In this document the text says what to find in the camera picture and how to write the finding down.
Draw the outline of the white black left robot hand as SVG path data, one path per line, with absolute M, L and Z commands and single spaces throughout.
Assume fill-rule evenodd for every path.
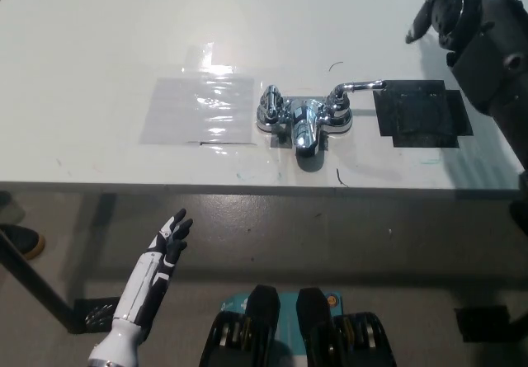
M 159 229 L 141 254 L 120 296 L 115 320 L 130 322 L 147 331 L 161 306 L 193 224 L 180 209 Z

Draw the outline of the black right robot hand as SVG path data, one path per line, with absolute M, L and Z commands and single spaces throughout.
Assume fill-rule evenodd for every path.
M 454 50 L 451 34 L 461 18 L 463 6 L 463 0 L 426 0 L 412 22 L 405 42 L 411 44 L 420 40 L 433 27 L 438 34 L 439 45 L 443 49 Z

